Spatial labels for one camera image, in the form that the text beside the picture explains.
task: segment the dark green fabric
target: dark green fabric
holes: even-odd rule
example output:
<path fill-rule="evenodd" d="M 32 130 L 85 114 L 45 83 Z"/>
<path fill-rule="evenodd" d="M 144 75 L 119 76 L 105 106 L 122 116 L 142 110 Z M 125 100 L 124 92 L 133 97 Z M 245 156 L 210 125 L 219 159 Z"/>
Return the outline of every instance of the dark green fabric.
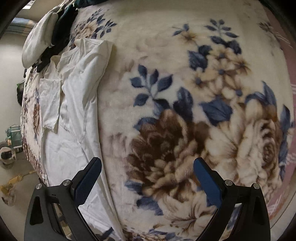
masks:
<path fill-rule="evenodd" d="M 107 0 L 76 0 L 74 6 L 76 8 L 88 7 L 91 5 L 97 5 L 102 2 L 106 2 Z"/>

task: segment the blue gripper pad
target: blue gripper pad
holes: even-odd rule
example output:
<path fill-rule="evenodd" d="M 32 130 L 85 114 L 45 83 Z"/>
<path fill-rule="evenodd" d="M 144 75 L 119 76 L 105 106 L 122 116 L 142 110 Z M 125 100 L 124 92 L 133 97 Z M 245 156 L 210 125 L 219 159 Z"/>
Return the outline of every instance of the blue gripper pad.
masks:
<path fill-rule="evenodd" d="M 76 187 L 76 191 L 74 194 L 74 203 L 75 206 L 78 207 L 85 203 L 89 193 L 91 192 L 94 184 L 96 183 L 99 175 L 102 171 L 102 162 L 100 158 L 94 157 L 88 165 L 91 165 L 94 162 L 85 176 L 82 178 L 81 182 Z"/>
<path fill-rule="evenodd" d="M 193 163 L 193 171 L 210 203 L 219 208 L 222 204 L 221 189 L 211 177 L 210 167 L 202 158 L 196 158 Z"/>

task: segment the floral blanket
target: floral blanket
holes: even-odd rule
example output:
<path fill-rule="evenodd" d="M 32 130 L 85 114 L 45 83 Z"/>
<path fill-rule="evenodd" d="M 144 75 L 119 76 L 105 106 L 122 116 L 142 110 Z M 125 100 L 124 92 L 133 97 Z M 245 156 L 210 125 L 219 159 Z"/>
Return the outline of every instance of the floral blanket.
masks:
<path fill-rule="evenodd" d="M 216 207 L 193 174 L 199 156 L 237 185 L 258 183 L 275 216 L 295 168 L 293 96 L 285 38 L 258 1 L 107 1 L 79 10 L 65 51 L 82 37 L 115 46 L 98 89 L 98 125 L 127 240 L 200 235 Z M 42 74 L 29 73 L 22 107 L 25 151 L 40 177 Z"/>

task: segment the silver screw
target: silver screw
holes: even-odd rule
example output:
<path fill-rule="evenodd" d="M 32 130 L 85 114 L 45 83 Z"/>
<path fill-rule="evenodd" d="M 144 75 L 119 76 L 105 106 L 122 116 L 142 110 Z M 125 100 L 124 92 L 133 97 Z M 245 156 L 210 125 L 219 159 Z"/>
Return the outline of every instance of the silver screw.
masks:
<path fill-rule="evenodd" d="M 227 186 L 232 186 L 233 182 L 231 180 L 225 180 Z"/>
<path fill-rule="evenodd" d="M 257 184 L 257 183 L 254 183 L 254 184 L 253 184 L 253 187 L 254 187 L 255 189 L 259 189 L 259 188 L 260 188 L 259 184 Z"/>
<path fill-rule="evenodd" d="M 40 189 L 40 188 L 42 188 L 42 184 L 41 184 L 41 183 L 38 183 L 38 184 L 36 185 L 36 189 Z"/>
<path fill-rule="evenodd" d="M 65 180 L 65 181 L 63 181 L 63 185 L 64 185 L 64 186 L 68 186 L 70 183 L 71 183 L 70 180 Z"/>

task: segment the white fabric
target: white fabric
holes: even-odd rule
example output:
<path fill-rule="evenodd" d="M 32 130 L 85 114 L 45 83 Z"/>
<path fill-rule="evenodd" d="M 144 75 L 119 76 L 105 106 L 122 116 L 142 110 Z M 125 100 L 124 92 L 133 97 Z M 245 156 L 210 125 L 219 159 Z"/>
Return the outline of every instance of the white fabric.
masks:
<path fill-rule="evenodd" d="M 46 79 L 40 83 L 41 126 L 44 127 L 41 130 L 41 161 L 49 185 L 72 179 L 94 156 L 102 159 L 97 87 L 107 67 L 112 43 L 78 39 L 75 44 L 75 49 L 51 58 L 44 75 Z M 62 88 L 60 99 L 56 98 L 60 93 L 59 83 Z M 47 123 L 52 127 L 57 119 L 55 133 L 48 129 Z M 89 224 L 102 232 L 112 227 L 116 235 L 124 239 L 106 183 L 103 168 L 86 203 L 79 209 Z"/>
<path fill-rule="evenodd" d="M 22 49 L 22 65 L 24 68 L 29 68 L 37 62 L 44 50 L 50 45 L 59 10 L 59 6 L 50 10 L 29 33 Z"/>

